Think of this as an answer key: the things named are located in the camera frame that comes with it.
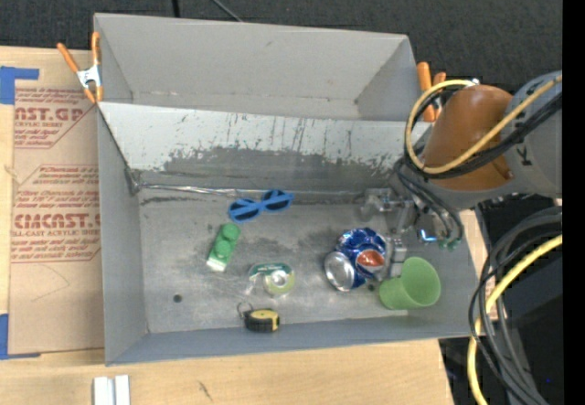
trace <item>yellow cable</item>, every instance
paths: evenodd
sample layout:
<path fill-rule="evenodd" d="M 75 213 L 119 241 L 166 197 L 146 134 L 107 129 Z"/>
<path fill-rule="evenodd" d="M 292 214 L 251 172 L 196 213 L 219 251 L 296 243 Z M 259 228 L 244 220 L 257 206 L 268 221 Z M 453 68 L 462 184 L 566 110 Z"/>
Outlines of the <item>yellow cable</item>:
<path fill-rule="evenodd" d="M 459 157 L 453 159 L 451 162 L 447 163 L 446 165 L 435 166 L 435 167 L 425 167 L 424 163 L 422 163 L 421 160 L 416 156 L 416 153 L 414 152 L 414 147 L 412 145 L 411 130 L 412 130 L 412 126 L 414 123 L 414 117 L 416 115 L 417 110 L 419 109 L 420 105 L 427 98 L 429 98 L 433 93 L 435 93 L 436 91 L 438 91 L 446 86 L 463 85 L 463 86 L 468 87 L 468 86 L 474 85 L 474 83 L 470 80 L 448 80 L 448 81 L 444 81 L 443 83 L 439 83 L 439 84 L 433 86 L 432 88 L 426 90 L 422 94 L 422 96 L 419 98 L 419 100 L 415 103 L 414 107 L 412 108 L 412 111 L 410 112 L 409 120 L 407 122 L 406 133 L 405 133 L 405 144 L 407 147 L 407 152 L 409 154 L 409 157 L 412 160 L 412 163 L 414 163 L 414 165 L 416 167 L 418 167 L 420 170 L 423 170 L 425 173 L 432 174 L 432 175 L 444 173 L 446 171 L 449 171 L 449 170 L 455 168 L 456 166 L 458 166 L 461 163 L 464 163 L 466 160 L 468 160 L 473 154 L 475 154 L 479 150 L 481 150 L 482 147 L 484 147 L 490 140 L 492 140 L 498 133 L 500 133 L 502 131 L 502 129 L 504 129 L 504 127 L 506 127 L 510 122 L 512 122 L 517 117 L 517 115 L 519 113 L 521 113 L 524 109 L 526 109 L 530 104 L 532 104 L 534 101 L 536 101 L 540 96 L 542 96 L 544 93 L 546 93 L 552 87 L 554 87 L 557 83 L 561 83 L 561 82 L 562 82 L 562 75 L 558 75 L 555 79 L 547 82 L 546 84 L 544 84 L 543 86 L 538 88 L 527 99 L 520 102 L 490 132 L 488 132 L 486 135 L 484 135 L 484 137 L 482 137 L 475 145 L 471 146 L 466 152 L 461 154 Z"/>
<path fill-rule="evenodd" d="M 502 281 L 497 284 L 489 295 L 485 302 L 485 311 L 487 313 L 490 312 L 492 307 L 495 304 L 495 301 L 502 295 L 504 290 L 508 287 L 508 285 L 516 279 L 516 277 L 522 273 L 530 264 L 532 264 L 536 259 L 542 257 L 547 252 L 557 248 L 563 243 L 563 235 L 560 234 L 556 238 L 545 242 L 538 246 L 535 250 L 530 252 L 524 259 L 522 259 L 519 263 L 517 263 L 514 268 L 508 272 Z M 475 331 L 478 335 L 481 333 L 480 330 L 482 328 L 482 321 L 481 317 L 478 316 L 475 320 Z M 475 367 L 475 354 L 477 352 L 477 342 L 475 337 L 471 336 L 469 341 L 469 348 L 467 350 L 467 378 L 469 379 L 469 385 L 472 390 L 473 396 L 475 400 L 480 405 L 488 405 L 487 401 L 485 400 L 484 395 L 482 394 L 481 388 L 479 386 L 479 380 L 477 378 L 477 370 Z"/>

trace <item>blue sunglasses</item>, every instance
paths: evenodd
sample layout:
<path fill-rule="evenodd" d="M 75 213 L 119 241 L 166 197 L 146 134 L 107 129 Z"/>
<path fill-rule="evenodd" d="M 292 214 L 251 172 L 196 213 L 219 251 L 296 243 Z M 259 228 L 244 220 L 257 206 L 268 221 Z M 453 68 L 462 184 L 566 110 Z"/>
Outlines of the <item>blue sunglasses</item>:
<path fill-rule="evenodd" d="M 236 223 L 250 221 L 259 216 L 262 211 L 281 211 L 291 206 L 294 195 L 282 190 L 269 190 L 260 202 L 251 198 L 239 198 L 229 206 L 229 217 Z"/>

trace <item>tape roll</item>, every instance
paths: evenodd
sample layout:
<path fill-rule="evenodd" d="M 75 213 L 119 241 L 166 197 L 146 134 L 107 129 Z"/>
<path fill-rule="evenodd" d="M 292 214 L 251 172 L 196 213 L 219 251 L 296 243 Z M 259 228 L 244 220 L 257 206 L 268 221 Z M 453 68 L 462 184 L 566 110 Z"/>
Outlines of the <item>tape roll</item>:
<path fill-rule="evenodd" d="M 287 294 L 294 287 L 294 272 L 275 270 L 264 275 L 263 280 L 267 293 L 273 296 Z"/>

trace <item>soda can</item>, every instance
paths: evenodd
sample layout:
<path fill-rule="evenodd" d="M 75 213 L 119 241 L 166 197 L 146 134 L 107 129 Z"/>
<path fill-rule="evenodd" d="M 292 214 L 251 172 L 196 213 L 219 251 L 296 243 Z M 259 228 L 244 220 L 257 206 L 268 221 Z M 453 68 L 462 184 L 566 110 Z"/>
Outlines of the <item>soda can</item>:
<path fill-rule="evenodd" d="M 382 236 L 370 228 L 351 229 L 325 257 L 324 271 L 337 290 L 348 292 L 381 274 L 387 267 L 386 258 Z"/>

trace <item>wooden table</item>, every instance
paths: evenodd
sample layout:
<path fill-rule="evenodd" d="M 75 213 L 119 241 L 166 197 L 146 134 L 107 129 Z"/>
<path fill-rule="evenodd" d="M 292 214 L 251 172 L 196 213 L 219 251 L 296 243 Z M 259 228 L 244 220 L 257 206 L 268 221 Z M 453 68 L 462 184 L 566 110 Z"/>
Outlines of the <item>wooden table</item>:
<path fill-rule="evenodd" d="M 2 48 L 0 65 L 34 57 L 41 66 L 55 49 Z M 11 208 L 12 117 L 0 105 L 0 206 Z M 9 211 L 0 219 L 0 314 L 7 310 Z M 485 254 L 477 220 L 463 212 L 476 267 Z M 241 357 L 212 357 L 106 368 L 103 350 L 0 361 L 0 402 L 89 404 L 98 376 L 129 375 L 132 405 L 141 404 L 453 404 L 437 340 L 349 346 Z"/>

